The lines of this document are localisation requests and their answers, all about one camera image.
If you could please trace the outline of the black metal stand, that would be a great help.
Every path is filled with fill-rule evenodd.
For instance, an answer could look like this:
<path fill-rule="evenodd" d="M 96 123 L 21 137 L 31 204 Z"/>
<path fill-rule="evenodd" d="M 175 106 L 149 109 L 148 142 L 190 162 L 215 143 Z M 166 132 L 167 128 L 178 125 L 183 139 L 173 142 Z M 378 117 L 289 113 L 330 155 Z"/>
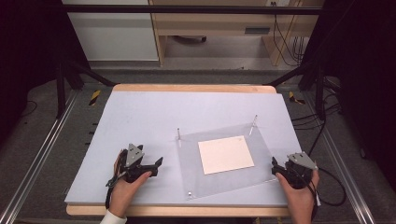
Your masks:
<path fill-rule="evenodd" d="M 59 119 L 66 110 L 66 99 L 64 82 L 67 81 L 73 90 L 81 90 L 84 86 L 80 74 L 88 75 L 89 77 L 99 81 L 100 83 L 114 87 L 117 85 L 105 77 L 93 72 L 91 68 L 78 64 L 73 61 L 61 62 L 56 68 L 56 86 L 57 86 L 57 100 L 58 100 L 58 111 L 56 118 Z"/>
<path fill-rule="evenodd" d="M 297 68 L 289 71 L 286 75 L 267 83 L 267 86 L 277 87 L 281 83 L 299 75 L 302 75 L 298 83 L 298 88 L 301 91 L 308 91 L 313 85 L 316 85 L 315 112 L 318 114 L 320 120 L 325 120 L 326 115 L 323 103 L 324 71 L 319 63 L 315 63 L 314 61 L 303 63 Z"/>

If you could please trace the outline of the person's left hand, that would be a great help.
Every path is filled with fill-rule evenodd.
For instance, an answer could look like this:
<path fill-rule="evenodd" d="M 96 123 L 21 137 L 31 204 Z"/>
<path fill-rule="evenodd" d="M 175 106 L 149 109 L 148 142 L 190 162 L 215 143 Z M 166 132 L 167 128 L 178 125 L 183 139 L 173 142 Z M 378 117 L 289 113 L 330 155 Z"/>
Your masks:
<path fill-rule="evenodd" d="M 135 182 L 129 183 L 121 177 L 115 184 L 110 196 L 108 211 L 119 218 L 124 218 L 134 195 L 138 189 L 150 178 L 151 172 L 145 172 Z"/>

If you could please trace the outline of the yellow black tape strip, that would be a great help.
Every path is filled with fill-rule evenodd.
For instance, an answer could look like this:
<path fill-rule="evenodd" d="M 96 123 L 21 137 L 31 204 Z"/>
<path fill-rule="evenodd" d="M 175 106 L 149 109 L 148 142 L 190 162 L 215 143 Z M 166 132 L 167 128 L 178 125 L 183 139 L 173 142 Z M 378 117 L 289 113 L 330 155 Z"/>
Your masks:
<path fill-rule="evenodd" d="M 89 105 L 95 105 L 95 104 L 96 104 L 96 101 L 97 101 L 97 99 L 98 99 L 100 93 L 101 93 L 100 90 L 96 90 L 96 91 L 93 92 L 92 98 L 91 98 L 91 100 L 89 101 Z"/>
<path fill-rule="evenodd" d="M 299 105 L 305 105 L 305 100 L 296 99 L 294 96 L 294 93 L 292 91 L 289 91 L 289 99 L 290 99 L 290 102 L 293 102 L 293 103 L 296 103 Z"/>

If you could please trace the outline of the paper picture card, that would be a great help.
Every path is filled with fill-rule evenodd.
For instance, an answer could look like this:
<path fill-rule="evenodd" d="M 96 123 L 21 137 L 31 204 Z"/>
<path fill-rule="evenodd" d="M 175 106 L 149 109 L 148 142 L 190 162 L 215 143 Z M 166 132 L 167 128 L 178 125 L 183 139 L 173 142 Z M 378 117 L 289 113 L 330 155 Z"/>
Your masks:
<path fill-rule="evenodd" d="M 205 175 L 228 172 L 254 166 L 243 135 L 198 143 Z"/>

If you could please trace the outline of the white cabinet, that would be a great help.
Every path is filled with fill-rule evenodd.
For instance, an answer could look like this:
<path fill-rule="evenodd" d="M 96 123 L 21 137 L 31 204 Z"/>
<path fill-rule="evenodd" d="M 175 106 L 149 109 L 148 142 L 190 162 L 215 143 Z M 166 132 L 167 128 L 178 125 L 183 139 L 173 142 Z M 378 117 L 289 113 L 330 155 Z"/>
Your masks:
<path fill-rule="evenodd" d="M 158 61 L 149 13 L 69 13 L 90 62 Z"/>

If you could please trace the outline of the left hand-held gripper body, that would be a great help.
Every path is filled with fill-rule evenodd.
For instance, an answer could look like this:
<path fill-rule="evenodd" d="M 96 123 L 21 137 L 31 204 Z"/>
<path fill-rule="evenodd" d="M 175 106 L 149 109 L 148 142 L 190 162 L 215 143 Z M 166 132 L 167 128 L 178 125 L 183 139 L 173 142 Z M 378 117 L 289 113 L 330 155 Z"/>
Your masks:
<path fill-rule="evenodd" d="M 130 144 L 120 154 L 120 173 L 128 183 L 133 183 L 146 172 L 151 172 L 150 176 L 156 175 L 156 170 L 152 170 L 153 164 L 142 165 L 144 153 L 134 144 Z"/>

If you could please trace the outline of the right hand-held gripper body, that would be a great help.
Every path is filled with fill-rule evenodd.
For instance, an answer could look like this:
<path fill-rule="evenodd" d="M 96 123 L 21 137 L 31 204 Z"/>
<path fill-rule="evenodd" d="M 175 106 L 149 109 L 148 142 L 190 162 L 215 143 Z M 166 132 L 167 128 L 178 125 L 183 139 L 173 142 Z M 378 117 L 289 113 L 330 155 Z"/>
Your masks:
<path fill-rule="evenodd" d="M 307 187 L 312 180 L 313 171 L 318 169 L 317 165 L 305 152 L 290 154 L 287 158 L 289 160 L 279 172 L 294 189 Z"/>

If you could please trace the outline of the clear acrylic photo frame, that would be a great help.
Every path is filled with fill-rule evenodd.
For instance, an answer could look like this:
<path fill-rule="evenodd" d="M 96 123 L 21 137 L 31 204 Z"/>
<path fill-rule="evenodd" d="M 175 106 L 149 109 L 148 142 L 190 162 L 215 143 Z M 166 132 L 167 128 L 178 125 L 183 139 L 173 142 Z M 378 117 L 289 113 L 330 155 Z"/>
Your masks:
<path fill-rule="evenodd" d="M 212 175 L 205 175 L 198 143 L 243 135 L 247 141 L 254 166 Z M 241 123 L 221 128 L 183 134 L 177 139 L 177 153 L 181 169 L 184 196 L 188 200 L 249 188 L 273 179 L 272 155 L 259 127 Z"/>

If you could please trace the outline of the light wooden desk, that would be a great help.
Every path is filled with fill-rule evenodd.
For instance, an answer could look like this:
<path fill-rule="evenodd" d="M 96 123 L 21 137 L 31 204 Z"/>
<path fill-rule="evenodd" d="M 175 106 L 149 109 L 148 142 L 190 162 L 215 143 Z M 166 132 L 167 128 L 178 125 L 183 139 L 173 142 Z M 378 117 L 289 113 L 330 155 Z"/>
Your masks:
<path fill-rule="evenodd" d="M 148 0 L 152 6 L 233 6 L 233 7 L 322 7 L 325 0 Z M 157 50 L 165 53 L 168 36 L 255 35 L 260 36 L 272 65 L 290 51 L 287 46 L 294 37 L 311 36 L 316 15 L 257 14 L 173 14 L 151 15 L 157 36 Z"/>

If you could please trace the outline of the black horizontal frame bar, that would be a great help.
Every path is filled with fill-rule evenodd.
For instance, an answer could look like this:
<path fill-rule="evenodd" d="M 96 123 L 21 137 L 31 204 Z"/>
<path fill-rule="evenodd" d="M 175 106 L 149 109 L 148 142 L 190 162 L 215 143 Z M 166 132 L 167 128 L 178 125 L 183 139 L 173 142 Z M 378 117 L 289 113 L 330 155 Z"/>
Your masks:
<path fill-rule="evenodd" d="M 140 5 L 62 5 L 77 13 L 173 13 L 173 14 L 262 14 L 319 15 L 321 7 L 231 7 L 231 6 L 140 6 Z"/>

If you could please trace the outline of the aluminium floor rail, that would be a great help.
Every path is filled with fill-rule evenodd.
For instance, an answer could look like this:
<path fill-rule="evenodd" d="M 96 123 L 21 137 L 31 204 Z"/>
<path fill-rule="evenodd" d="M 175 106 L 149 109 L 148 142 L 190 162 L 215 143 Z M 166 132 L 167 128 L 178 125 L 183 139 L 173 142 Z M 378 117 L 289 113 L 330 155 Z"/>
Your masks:
<path fill-rule="evenodd" d="M 18 213 L 21 211 L 27 196 L 29 195 L 43 165 L 46 162 L 48 155 L 51 153 L 52 148 L 56 143 L 56 140 L 76 103 L 78 95 L 78 91 L 70 91 L 64 112 L 53 122 L 49 133 L 47 134 L 44 142 L 41 144 L 40 149 L 37 151 L 35 158 L 23 177 L 23 180 L 19 184 L 12 199 L 7 204 L 6 209 L 0 215 L 0 224 L 12 224 Z"/>
<path fill-rule="evenodd" d="M 346 200 L 350 203 L 359 223 L 376 224 L 368 204 L 364 200 L 352 173 L 347 167 L 347 163 L 343 160 L 339 148 L 328 129 L 330 122 L 328 120 L 326 122 L 318 121 L 318 124 L 322 126 L 320 134 L 321 142 L 324 144 L 324 148 L 332 161 L 332 166 L 336 172 L 337 178 L 346 190 Z"/>

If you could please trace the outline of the person's right hand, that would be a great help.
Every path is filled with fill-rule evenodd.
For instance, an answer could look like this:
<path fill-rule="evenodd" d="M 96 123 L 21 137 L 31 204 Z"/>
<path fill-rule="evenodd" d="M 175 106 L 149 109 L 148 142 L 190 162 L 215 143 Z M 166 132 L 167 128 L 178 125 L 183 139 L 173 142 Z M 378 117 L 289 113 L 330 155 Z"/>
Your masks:
<path fill-rule="evenodd" d="M 314 210 L 316 197 L 308 187 L 304 189 L 294 189 L 282 174 L 276 174 L 278 182 L 283 189 L 290 212 L 291 220 L 296 218 L 311 218 Z"/>

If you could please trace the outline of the black curtain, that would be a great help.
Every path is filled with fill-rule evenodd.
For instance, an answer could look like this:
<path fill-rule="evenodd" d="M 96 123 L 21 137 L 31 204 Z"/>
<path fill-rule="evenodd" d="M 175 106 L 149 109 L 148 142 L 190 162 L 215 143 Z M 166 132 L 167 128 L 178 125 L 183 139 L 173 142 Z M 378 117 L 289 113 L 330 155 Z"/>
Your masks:
<path fill-rule="evenodd" d="M 0 0 L 0 145 L 27 106 L 28 92 L 61 64 L 90 65 L 63 0 Z"/>
<path fill-rule="evenodd" d="M 396 191 L 396 0 L 324 0 L 304 61 L 341 82 L 341 101 Z"/>

